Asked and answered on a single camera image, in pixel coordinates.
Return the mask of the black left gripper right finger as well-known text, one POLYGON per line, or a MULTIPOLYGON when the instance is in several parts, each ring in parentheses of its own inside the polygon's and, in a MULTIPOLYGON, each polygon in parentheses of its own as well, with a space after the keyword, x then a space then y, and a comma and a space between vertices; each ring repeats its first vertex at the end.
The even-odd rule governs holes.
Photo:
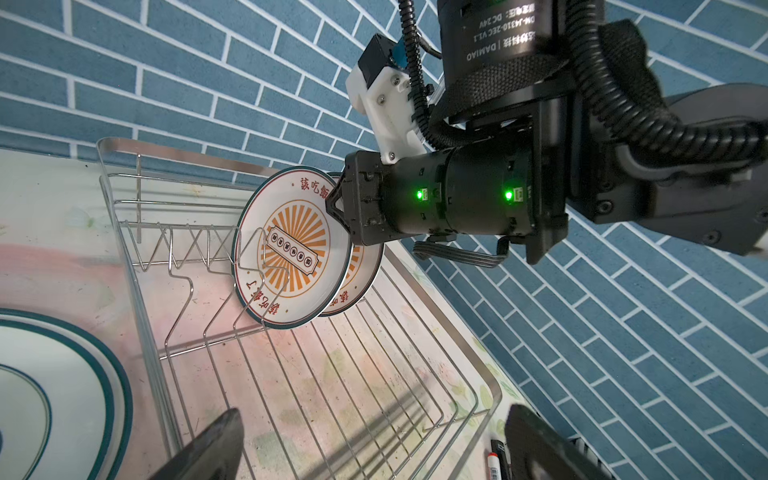
POLYGON ((511 405, 505 439, 513 479, 612 478, 607 466, 582 439, 562 437, 523 404, 511 405))

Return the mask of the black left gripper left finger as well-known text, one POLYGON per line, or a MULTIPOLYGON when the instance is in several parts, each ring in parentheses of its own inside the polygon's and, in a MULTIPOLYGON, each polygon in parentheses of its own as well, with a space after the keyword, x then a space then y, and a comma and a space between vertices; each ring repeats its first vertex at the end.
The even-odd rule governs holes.
POLYGON ((230 408, 150 479, 236 479, 243 447, 241 413, 230 408))

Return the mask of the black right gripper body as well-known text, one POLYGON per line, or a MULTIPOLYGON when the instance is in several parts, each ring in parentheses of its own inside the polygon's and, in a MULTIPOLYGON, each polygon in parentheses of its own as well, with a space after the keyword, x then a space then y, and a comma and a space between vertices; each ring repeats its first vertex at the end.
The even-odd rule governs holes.
POLYGON ((381 206, 383 174, 379 153, 353 152, 346 156, 337 183, 325 199, 326 212, 345 228, 355 245, 396 239, 396 230, 381 206))

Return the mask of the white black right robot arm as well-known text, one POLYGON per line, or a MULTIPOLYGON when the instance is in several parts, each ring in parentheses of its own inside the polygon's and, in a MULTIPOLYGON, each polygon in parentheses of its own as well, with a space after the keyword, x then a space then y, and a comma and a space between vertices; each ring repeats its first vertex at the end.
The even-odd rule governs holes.
POLYGON ((401 38, 373 36, 346 83, 378 144, 326 201, 355 244, 489 269, 515 244, 536 264, 573 208, 766 255, 765 86, 664 97, 639 28, 600 1, 442 1, 436 88, 414 5, 398 11, 401 38))

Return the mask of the red white marker pen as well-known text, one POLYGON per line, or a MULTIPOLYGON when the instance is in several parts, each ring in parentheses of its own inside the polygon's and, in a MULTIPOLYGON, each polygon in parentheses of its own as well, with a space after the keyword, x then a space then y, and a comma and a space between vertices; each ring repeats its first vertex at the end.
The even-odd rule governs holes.
POLYGON ((486 465, 489 480, 502 480, 501 461, 495 452, 487 454, 486 465))

